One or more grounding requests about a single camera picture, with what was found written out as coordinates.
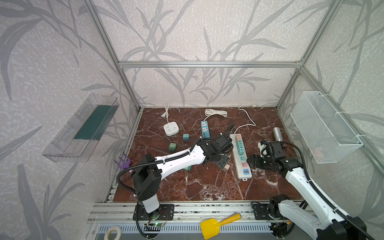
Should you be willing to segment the teal power strip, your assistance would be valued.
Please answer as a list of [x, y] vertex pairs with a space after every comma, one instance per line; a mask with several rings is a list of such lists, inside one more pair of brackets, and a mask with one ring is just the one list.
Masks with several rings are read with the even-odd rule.
[[208, 139], [211, 137], [207, 121], [201, 121], [201, 129], [202, 129], [202, 138], [203, 139]]

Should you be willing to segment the long white multicolour power strip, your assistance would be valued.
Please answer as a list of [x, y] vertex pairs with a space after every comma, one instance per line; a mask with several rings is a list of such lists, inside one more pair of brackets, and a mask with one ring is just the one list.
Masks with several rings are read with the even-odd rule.
[[243, 155], [238, 154], [238, 147], [237, 147], [237, 140], [236, 140], [236, 134], [230, 134], [230, 138], [232, 139], [233, 144], [233, 157], [234, 162], [236, 166], [236, 172], [238, 175], [238, 178], [243, 181], [247, 181], [248, 179], [252, 178], [252, 171], [251, 168], [247, 162], [247, 154], [246, 150]]

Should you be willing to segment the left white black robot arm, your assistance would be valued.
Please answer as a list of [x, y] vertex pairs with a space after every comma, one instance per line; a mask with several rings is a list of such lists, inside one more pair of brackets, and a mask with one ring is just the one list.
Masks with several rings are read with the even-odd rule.
[[159, 212], [161, 205], [157, 193], [163, 179], [189, 166], [208, 163], [215, 163], [222, 169], [227, 166], [227, 153], [233, 148], [230, 133], [234, 126], [230, 125], [218, 136], [201, 137], [180, 152], [158, 157], [147, 154], [139, 164], [121, 170], [116, 182], [136, 195], [138, 205], [143, 206], [147, 214]]

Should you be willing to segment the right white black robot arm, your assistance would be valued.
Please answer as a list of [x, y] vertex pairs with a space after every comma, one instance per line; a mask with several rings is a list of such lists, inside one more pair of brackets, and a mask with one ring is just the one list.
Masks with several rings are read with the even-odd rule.
[[274, 220], [288, 219], [313, 240], [371, 240], [367, 226], [359, 217], [351, 217], [332, 201], [309, 177], [296, 158], [282, 157], [274, 162], [267, 157], [251, 155], [251, 168], [279, 172], [303, 197], [298, 206], [286, 195], [270, 198], [268, 206], [256, 213]]

